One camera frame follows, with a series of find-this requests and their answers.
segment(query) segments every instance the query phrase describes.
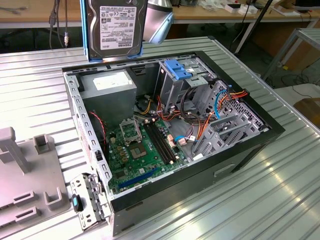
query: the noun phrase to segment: wooden desk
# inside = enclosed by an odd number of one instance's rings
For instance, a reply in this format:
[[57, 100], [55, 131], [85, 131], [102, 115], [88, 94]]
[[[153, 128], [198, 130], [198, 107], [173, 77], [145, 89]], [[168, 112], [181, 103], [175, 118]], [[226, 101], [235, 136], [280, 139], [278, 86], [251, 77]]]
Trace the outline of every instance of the wooden desk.
[[[60, 26], [65, 26], [65, 6], [64, 0], [61, 0], [59, 10]], [[1, 7], [17, 8], [21, 6], [28, 7], [22, 11], [21, 15], [15, 15], [7, 11], [0, 10], [0, 29], [11, 28], [48, 28], [49, 16], [53, 7], [54, 0], [11, 0], [0, 3]], [[239, 13], [230, 13], [224, 9], [208, 11], [201, 6], [190, 7], [180, 6], [173, 8], [174, 24], [206, 24], [206, 23], [240, 23], [243, 20], [243, 15]], [[247, 28], [236, 53], [241, 49], [244, 41], [247, 39], [249, 32], [260, 11], [257, 14], [248, 14], [244, 20], [245, 23], [250, 23]], [[281, 23], [281, 22], [310, 22], [307, 28], [313, 28], [320, 18], [319, 11], [312, 11], [301, 14], [301, 16], [283, 16], [274, 10], [268, 10], [264, 15], [262, 22]], [[80, 27], [81, 14], [79, 0], [68, 0], [68, 26]]]

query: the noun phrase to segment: blue wire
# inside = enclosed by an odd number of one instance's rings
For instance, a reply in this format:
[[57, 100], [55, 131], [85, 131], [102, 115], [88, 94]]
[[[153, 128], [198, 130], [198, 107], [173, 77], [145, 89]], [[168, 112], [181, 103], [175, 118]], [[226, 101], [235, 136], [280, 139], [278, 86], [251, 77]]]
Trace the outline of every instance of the blue wire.
[[188, 140], [190, 140], [190, 138], [185, 137], [185, 136], [177, 136], [177, 137], [174, 139], [174, 141], [177, 141], [177, 140], [179, 140], [179, 139], [188, 139]]
[[176, 136], [174, 140], [177, 141], [177, 140], [183, 139], [183, 138], [185, 138], [185, 136]]
[[220, 119], [220, 115], [219, 115], [219, 113], [218, 113], [218, 99], [219, 99], [219, 96], [220, 96], [220, 94], [222, 94], [222, 93], [225, 93], [227, 90], [222, 90], [222, 91], [220, 91], [219, 93], [218, 93], [218, 95], [216, 96], [216, 98], [215, 98], [215, 101], [214, 101], [214, 113], [215, 113], [215, 115], [216, 115], [216, 117], [218, 118], [218, 119]]

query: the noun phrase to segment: white label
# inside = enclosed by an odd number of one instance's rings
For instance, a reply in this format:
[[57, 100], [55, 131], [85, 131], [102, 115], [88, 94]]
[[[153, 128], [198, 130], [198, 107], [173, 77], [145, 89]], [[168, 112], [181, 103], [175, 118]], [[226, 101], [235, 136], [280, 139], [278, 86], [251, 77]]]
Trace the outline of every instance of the white label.
[[93, 79], [93, 83], [97, 90], [103, 90], [129, 85], [132, 84], [132, 81], [121, 71], [108, 76], [96, 77]]
[[131, 48], [137, 7], [100, 6], [100, 49]]

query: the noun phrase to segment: hard drive label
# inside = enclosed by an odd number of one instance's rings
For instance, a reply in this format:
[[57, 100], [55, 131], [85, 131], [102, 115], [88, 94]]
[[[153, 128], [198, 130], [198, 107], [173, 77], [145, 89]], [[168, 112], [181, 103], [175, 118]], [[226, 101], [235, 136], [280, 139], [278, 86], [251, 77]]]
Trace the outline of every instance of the hard drive label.
[[131, 48], [137, 7], [100, 6], [100, 49]]

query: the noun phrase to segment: ribbed aluminum table surface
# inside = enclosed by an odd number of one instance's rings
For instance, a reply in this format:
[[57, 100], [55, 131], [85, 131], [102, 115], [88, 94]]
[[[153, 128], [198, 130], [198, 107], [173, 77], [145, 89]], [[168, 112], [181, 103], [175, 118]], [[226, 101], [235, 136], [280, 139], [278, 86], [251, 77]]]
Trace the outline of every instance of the ribbed aluminum table surface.
[[[205, 51], [286, 132], [244, 169], [116, 239], [318, 240], [319, 131], [216, 41], [207, 37], [167, 40], [160, 46], [145, 44], [143, 52], [149, 57], [193, 50]], [[61, 68], [81, 64], [87, 64], [81, 48], [0, 56], [0, 127], [14, 127], [17, 141], [38, 134], [52, 136], [69, 195], [70, 180], [90, 167], [71, 118]], [[8, 239], [25, 238], [112, 239], [108, 226], [82, 233], [72, 208]]]
[[302, 28], [297, 35], [320, 51], [320, 29]]

